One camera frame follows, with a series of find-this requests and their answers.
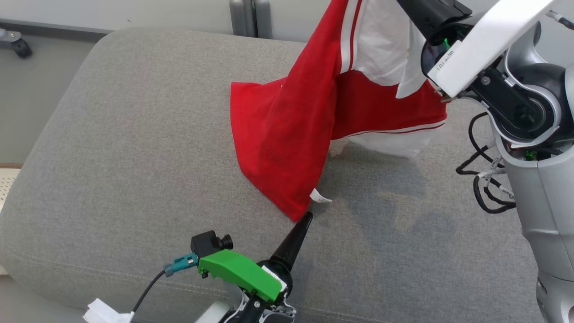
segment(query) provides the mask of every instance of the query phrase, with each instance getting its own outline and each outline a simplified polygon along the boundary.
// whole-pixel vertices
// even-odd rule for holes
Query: gray cushion
[[[121,312],[192,235],[230,234],[268,257],[292,223],[242,175],[232,81],[285,76],[303,44],[129,29],[99,42],[17,178],[0,218],[14,279],[62,304]],[[451,134],[416,160],[343,145],[293,270],[299,322],[537,322],[536,264],[515,212],[490,216],[455,168],[480,109],[449,107]],[[488,125],[477,130],[488,138]],[[193,322],[225,299],[196,271],[161,279],[136,317]]]

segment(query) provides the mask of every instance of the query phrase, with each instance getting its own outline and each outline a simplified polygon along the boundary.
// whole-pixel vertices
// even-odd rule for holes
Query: floor
[[[20,59],[0,43],[0,163],[24,163],[78,68],[102,34],[4,26],[22,32],[34,52]],[[69,309],[0,276],[0,322],[82,323]]]
[[[78,68],[103,35],[9,27],[18,28],[34,52],[30,58],[20,59],[8,43],[0,43],[0,163],[22,164]]]
[[[2,323],[86,323],[82,319],[84,313],[24,290],[10,276],[0,276]]]

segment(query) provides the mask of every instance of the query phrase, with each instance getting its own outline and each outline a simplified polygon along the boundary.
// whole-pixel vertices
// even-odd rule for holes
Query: caster wheel
[[[22,38],[12,42],[12,49],[20,58],[26,58],[32,55],[32,49]]]

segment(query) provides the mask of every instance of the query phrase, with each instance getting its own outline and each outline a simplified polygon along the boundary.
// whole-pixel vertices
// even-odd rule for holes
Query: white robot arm
[[[476,100],[490,116],[505,165],[493,173],[506,172],[514,190],[542,316],[574,322],[574,66],[549,64],[534,49],[543,16],[572,23],[551,11],[558,0],[500,0],[475,16],[456,0],[397,1],[427,39],[423,73],[445,98]]]

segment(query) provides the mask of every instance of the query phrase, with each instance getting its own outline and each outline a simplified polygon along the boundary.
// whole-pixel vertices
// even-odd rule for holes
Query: white tag
[[[455,54],[456,49],[462,44],[463,42],[457,40],[456,43],[449,49],[447,52],[442,56],[440,61],[432,68],[432,70],[428,73],[429,79],[433,80],[436,83],[436,76],[439,74],[440,70],[446,65],[447,61]]]
[[[328,199],[328,198],[324,198],[321,194],[319,194],[317,189],[313,189],[310,196],[311,196],[311,199],[317,203],[331,203],[331,202],[333,202],[333,200]]]

